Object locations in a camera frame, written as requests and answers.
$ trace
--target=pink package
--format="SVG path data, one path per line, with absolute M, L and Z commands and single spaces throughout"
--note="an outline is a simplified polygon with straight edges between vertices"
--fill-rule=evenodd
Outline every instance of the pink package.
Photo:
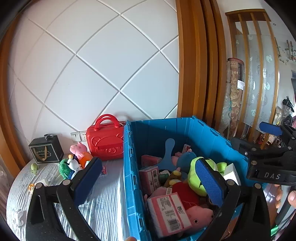
M 191 148 L 190 145 L 184 144 L 182 154 L 185 153 L 185 152 L 187 152 L 190 148 Z
M 162 160 L 161 157 L 143 155 L 141 156 L 141 165 L 143 167 L 155 166 L 156 164 L 160 163 L 161 160 Z
M 179 152 L 179 151 L 175 153 L 175 156 L 176 156 L 176 157 L 180 157 L 181 155 L 182 155 L 182 153 Z
M 159 238 L 192 227 L 178 193 L 149 198 L 147 203 Z
M 146 167 L 139 171 L 139 176 L 143 194 L 151 195 L 160 187 L 158 167 Z

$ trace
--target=diamond wall tile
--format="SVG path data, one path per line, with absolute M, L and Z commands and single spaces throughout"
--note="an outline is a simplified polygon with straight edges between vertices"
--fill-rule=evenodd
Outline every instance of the diamond wall tile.
M 76 0 L 39 0 L 24 15 L 46 29 L 52 21 Z
M 112 114 L 119 121 L 139 121 L 148 119 L 145 114 L 120 93 L 115 96 L 102 114 Z
M 10 100 L 10 109 L 15 127 L 27 140 L 32 140 L 32 135 L 42 104 L 19 81 Z
M 179 71 L 179 37 L 165 46 L 161 52 L 172 62 L 174 67 Z
M 9 64 L 18 75 L 34 44 L 42 35 L 43 30 L 25 17 L 22 17 L 10 50 Z
M 31 151 L 30 151 L 30 148 L 29 148 L 29 144 L 30 144 L 30 141 L 28 141 L 25 136 L 19 132 L 18 129 L 15 129 L 15 132 L 17 134 L 17 137 L 20 141 L 20 144 L 22 145 L 23 149 L 24 149 L 24 152 L 26 154 L 26 156 L 28 158 L 30 158 L 30 155 L 31 155 Z
M 139 31 L 118 17 L 100 30 L 78 55 L 121 88 L 156 51 Z
M 123 88 L 122 92 L 153 119 L 164 118 L 178 102 L 179 74 L 158 53 Z
M 177 13 L 164 1 L 147 0 L 123 14 L 160 49 L 178 35 Z
M 72 56 L 68 49 L 44 33 L 32 49 L 18 77 L 29 90 L 44 101 Z
M 13 92 L 13 88 L 15 87 L 15 83 L 17 81 L 17 76 L 14 73 L 12 67 L 10 67 L 10 65 L 7 66 L 8 69 L 8 73 L 7 73 L 7 97 L 8 97 L 8 101 L 10 101 L 12 92 Z
M 117 15 L 97 0 L 78 0 L 48 27 L 48 32 L 76 52 Z
M 43 137 L 46 133 L 57 135 L 64 153 L 69 153 L 70 146 L 73 145 L 71 132 L 75 132 L 75 130 L 44 107 L 36 127 L 34 138 Z
M 177 11 L 176 0 L 164 0 L 166 1 L 175 11 Z
M 169 114 L 166 118 L 176 118 L 177 117 L 177 109 L 178 106 L 176 106 Z
M 45 104 L 75 129 L 85 131 L 116 93 L 75 57 L 57 80 Z
M 108 5 L 118 13 L 122 13 L 130 7 L 142 2 L 143 0 L 99 0 L 100 2 Z

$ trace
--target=white box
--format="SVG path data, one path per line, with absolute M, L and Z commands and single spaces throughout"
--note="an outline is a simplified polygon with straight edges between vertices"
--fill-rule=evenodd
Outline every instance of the white box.
M 237 185 L 241 186 L 239 176 L 233 163 L 231 163 L 225 168 L 223 177 L 225 180 L 231 179 L 235 181 Z

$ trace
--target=pig plush head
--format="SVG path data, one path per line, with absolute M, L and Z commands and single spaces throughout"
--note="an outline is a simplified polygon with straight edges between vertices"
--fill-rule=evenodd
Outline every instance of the pig plush head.
M 187 216 L 192 227 L 186 231 L 188 234 L 194 234 L 200 229 L 208 226 L 213 220 L 214 213 L 211 209 L 193 206 L 186 210 Z
M 70 147 L 70 152 L 73 153 L 78 159 L 83 157 L 83 152 L 87 151 L 86 145 L 82 144 L 80 141 L 76 145 Z

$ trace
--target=blue plastic crate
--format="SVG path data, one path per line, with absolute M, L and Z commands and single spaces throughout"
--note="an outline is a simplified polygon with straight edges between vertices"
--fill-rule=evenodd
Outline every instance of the blue plastic crate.
M 176 142 L 172 153 L 181 151 L 185 143 L 189 144 L 197 156 L 211 158 L 216 163 L 234 163 L 242 185 L 253 186 L 255 183 L 246 179 L 248 159 L 232 149 L 228 140 L 195 116 L 128 121 L 124 127 L 124 185 L 130 235 L 137 240 L 152 240 L 144 219 L 144 200 L 139 178 L 141 156 L 147 154 L 163 157 L 168 138 Z M 197 240 L 202 232 L 181 241 Z

